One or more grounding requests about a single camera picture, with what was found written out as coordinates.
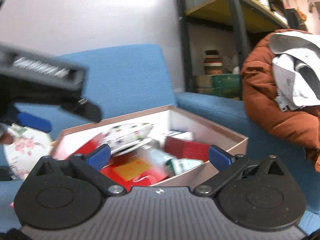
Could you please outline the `floral white pouch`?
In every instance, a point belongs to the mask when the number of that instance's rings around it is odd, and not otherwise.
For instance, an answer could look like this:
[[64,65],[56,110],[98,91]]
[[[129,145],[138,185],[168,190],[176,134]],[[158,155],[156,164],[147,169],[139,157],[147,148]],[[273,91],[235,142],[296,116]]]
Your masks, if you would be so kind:
[[112,127],[99,141],[98,147],[106,144],[111,155],[126,154],[152,141],[148,134],[153,129],[151,123],[124,124]]

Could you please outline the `white green bottle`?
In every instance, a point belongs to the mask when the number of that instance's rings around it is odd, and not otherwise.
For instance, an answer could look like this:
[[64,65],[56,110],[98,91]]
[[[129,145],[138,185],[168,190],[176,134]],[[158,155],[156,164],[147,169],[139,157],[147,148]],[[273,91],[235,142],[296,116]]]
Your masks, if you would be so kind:
[[179,159],[159,149],[151,150],[149,156],[152,162],[161,165],[170,177],[178,176],[203,164],[201,160],[188,158]]

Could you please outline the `round floral fan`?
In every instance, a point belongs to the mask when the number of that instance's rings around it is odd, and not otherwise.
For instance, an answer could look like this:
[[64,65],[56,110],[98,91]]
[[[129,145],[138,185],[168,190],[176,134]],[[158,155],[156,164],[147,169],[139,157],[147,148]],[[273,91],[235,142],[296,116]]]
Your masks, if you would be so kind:
[[17,179],[24,180],[42,156],[50,155],[53,148],[49,134],[13,124],[7,132],[13,143],[5,144],[4,155]]

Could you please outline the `dark red booklet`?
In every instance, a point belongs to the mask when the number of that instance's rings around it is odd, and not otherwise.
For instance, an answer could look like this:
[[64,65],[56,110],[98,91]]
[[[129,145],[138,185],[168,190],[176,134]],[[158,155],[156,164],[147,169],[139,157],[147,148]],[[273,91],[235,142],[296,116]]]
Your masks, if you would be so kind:
[[196,141],[186,141],[173,137],[167,137],[164,151],[178,159],[196,159],[208,161],[210,145]]

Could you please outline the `black metal shelf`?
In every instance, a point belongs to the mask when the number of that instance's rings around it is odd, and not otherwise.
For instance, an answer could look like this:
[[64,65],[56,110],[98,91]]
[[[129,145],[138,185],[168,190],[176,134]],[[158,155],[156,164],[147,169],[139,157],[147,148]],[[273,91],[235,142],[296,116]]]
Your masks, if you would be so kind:
[[186,0],[176,0],[185,89],[194,92],[196,85],[191,60],[188,24],[207,25],[232,31],[236,56],[243,64],[262,35],[277,29],[306,30],[295,9],[285,8],[283,0],[204,0],[187,7]]

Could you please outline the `orange down jacket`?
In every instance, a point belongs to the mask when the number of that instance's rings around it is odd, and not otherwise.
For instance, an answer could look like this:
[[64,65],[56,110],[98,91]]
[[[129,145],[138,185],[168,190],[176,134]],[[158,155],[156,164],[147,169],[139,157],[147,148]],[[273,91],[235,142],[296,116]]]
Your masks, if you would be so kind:
[[248,116],[279,139],[306,151],[319,171],[319,35],[280,29],[245,59],[243,100]]

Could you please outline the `red envelope with yellow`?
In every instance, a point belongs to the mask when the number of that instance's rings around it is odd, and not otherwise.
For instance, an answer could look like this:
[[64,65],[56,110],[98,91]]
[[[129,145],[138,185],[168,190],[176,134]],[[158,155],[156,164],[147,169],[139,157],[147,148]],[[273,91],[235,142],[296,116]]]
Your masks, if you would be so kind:
[[144,157],[113,158],[100,173],[123,186],[152,186],[168,178],[166,170]]

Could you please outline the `cardboard storage box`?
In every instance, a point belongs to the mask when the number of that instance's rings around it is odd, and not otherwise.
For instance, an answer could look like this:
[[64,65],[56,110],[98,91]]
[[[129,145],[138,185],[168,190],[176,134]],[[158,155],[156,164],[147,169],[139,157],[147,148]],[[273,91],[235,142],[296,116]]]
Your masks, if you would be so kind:
[[[57,138],[51,156],[56,160],[65,160],[76,153],[87,155],[98,147],[99,141],[112,127],[134,123],[153,124],[153,129],[148,134],[152,141],[126,154],[111,155],[110,159],[144,157],[152,162],[149,152],[153,149],[165,152],[164,144],[167,137],[216,145],[232,155],[243,154],[247,148],[247,138],[243,135],[182,109],[163,106],[105,119],[97,124],[90,123],[65,129]],[[208,159],[201,166],[178,176],[168,176],[166,180],[152,186],[195,188],[216,174],[217,169]]]

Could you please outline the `grey white shirt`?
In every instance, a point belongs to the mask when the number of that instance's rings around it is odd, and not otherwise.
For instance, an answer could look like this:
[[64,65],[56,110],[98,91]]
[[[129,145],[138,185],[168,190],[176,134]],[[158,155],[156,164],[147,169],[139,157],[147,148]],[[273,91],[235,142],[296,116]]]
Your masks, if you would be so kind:
[[287,31],[270,36],[269,49],[281,111],[319,106],[319,35]]

